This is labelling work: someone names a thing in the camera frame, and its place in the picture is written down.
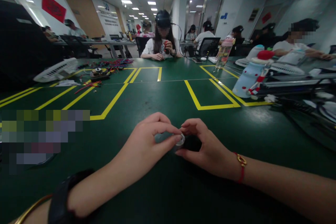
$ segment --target hand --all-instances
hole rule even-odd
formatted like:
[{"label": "hand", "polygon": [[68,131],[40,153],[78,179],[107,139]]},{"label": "hand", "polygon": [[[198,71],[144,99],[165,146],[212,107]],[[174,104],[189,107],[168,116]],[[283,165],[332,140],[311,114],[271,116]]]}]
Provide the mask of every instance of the hand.
[{"label": "hand", "polygon": [[[164,132],[174,134],[161,143],[155,135]],[[162,113],[155,113],[139,122],[123,148],[111,161],[118,171],[118,179],[124,188],[142,178],[152,167],[181,140],[181,131],[174,127]]]},{"label": "hand", "polygon": [[322,60],[333,60],[333,59],[336,58],[336,56],[335,56],[335,55],[331,55],[331,54],[322,54],[322,55],[320,56],[320,58],[321,58]]},{"label": "hand", "polygon": [[166,48],[170,51],[170,53],[175,53],[175,51],[173,50],[173,44],[171,41],[169,40],[165,40],[164,43],[166,43]]},{"label": "hand", "polygon": [[181,131],[184,135],[196,135],[201,140],[202,147],[199,152],[180,149],[176,155],[215,176],[239,180],[241,166],[236,154],[229,151],[201,119],[186,120],[181,125]]},{"label": "hand", "polygon": [[157,61],[162,61],[164,60],[164,56],[162,54],[153,54],[152,59],[157,60]]}]

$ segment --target red banner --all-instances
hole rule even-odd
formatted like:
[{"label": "red banner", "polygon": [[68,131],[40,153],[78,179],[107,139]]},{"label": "red banner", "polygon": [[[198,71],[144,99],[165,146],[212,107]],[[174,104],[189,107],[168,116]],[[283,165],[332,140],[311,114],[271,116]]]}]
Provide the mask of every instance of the red banner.
[{"label": "red banner", "polygon": [[66,9],[55,0],[42,0],[42,9],[56,18],[60,22],[64,22]]},{"label": "red banner", "polygon": [[262,23],[266,23],[267,20],[271,19],[272,15],[270,12],[268,12],[265,16],[262,18]]}]

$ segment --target gold bangle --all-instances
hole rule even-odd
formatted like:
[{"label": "gold bangle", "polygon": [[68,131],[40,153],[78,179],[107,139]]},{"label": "gold bangle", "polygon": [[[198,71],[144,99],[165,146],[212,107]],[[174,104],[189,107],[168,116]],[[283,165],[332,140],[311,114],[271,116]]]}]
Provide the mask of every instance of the gold bangle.
[{"label": "gold bangle", "polygon": [[36,203],[34,203],[30,208],[28,208],[17,220],[14,224],[22,224],[24,220],[28,217],[28,215],[35,210],[43,201],[48,200],[52,197],[52,194],[44,196],[43,198],[39,199]]}]

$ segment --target doorway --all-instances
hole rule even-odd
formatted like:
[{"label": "doorway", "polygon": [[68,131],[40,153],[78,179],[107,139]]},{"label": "doorway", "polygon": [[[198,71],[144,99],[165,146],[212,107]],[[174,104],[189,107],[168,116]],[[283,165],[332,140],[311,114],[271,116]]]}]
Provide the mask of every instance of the doorway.
[{"label": "doorway", "polygon": [[223,0],[187,0],[184,37],[192,25],[196,26],[197,34],[200,34],[202,24],[207,20],[211,21],[215,34],[222,4]]}]

